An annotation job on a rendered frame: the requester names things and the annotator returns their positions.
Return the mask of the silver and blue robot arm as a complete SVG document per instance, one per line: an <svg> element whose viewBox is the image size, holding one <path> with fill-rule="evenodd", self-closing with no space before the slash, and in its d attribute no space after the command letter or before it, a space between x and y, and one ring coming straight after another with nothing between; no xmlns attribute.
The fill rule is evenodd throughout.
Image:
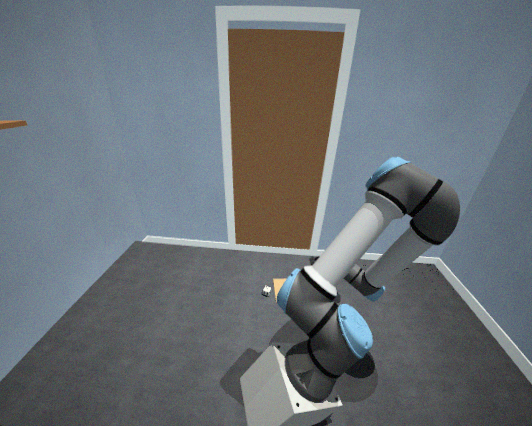
<svg viewBox="0 0 532 426"><path fill-rule="evenodd" d="M357 213L312 266L288 276L276 297L309 337L286 353L285 369L295 390L310 402L325 400L337 379L373 345L362 316L333 301L338 284L345 279L370 301L378 300L387 282L431 245L449 238L459 220L455 190L400 157L383 163L366 188ZM410 227L366 271L360 268L356 263L390 222L405 214L413 217Z"/></svg>

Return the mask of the peach flat square mat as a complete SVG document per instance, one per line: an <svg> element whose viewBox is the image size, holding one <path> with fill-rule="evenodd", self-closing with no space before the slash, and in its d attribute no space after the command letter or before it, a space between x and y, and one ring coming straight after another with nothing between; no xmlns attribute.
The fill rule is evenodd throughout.
<svg viewBox="0 0 532 426"><path fill-rule="evenodd" d="M274 282L274 290L275 290L275 299L277 297L277 294L281 288L281 286L283 285L283 283L285 282L286 279L273 279L273 282Z"/></svg>

